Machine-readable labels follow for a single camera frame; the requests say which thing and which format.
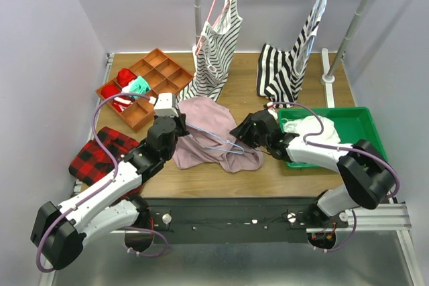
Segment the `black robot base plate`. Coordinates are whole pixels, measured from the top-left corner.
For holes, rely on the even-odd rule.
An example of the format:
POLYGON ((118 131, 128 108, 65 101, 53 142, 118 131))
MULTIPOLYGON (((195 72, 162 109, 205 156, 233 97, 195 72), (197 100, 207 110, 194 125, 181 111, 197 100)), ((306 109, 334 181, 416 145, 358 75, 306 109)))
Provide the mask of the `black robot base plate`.
POLYGON ((311 230, 346 228, 339 216, 310 218, 313 198, 140 198, 171 244, 305 243, 311 230))

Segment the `mauve tank top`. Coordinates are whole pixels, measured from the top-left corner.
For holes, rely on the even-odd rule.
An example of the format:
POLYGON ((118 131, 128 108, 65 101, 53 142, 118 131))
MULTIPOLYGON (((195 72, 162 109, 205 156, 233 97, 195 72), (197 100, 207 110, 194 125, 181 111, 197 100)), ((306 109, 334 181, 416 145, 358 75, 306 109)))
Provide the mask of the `mauve tank top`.
POLYGON ((218 163, 225 171, 236 173, 241 170, 257 170, 263 165, 262 152, 238 142, 229 133, 237 124, 228 108, 205 96, 180 101, 178 107, 186 115, 186 122, 210 131, 224 140, 236 143, 245 150, 244 155, 235 155, 203 149, 198 143, 222 149, 231 149, 231 147, 186 126, 189 134, 178 139, 173 155, 173 160, 179 169, 189 169, 202 163, 218 163))

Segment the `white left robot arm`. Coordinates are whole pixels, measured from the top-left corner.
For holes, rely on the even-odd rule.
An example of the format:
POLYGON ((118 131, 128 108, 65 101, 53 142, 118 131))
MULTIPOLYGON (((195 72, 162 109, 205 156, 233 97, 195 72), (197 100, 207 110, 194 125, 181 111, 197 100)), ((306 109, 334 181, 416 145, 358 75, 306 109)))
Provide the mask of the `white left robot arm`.
POLYGON ((120 197, 161 171, 172 158, 178 138, 187 134, 184 113, 156 117, 147 137, 104 178, 59 205, 46 202, 41 206, 31 233, 38 269, 48 272, 42 258, 52 270, 67 267, 90 242, 116 229, 146 231, 147 202, 139 196, 120 197))

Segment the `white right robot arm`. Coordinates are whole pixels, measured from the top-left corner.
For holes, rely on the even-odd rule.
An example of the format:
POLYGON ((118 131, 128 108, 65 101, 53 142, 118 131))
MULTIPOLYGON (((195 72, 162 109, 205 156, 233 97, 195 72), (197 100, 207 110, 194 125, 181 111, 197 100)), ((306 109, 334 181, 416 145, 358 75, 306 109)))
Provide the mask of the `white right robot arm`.
POLYGON ((311 226, 325 226, 345 210, 374 210, 386 197, 397 193, 396 172, 369 141, 361 139, 355 144, 334 146, 311 140, 321 133, 284 132, 266 109, 248 114, 230 132, 249 147, 265 148, 275 159, 311 163, 340 174, 343 184, 321 193, 299 216, 311 226))

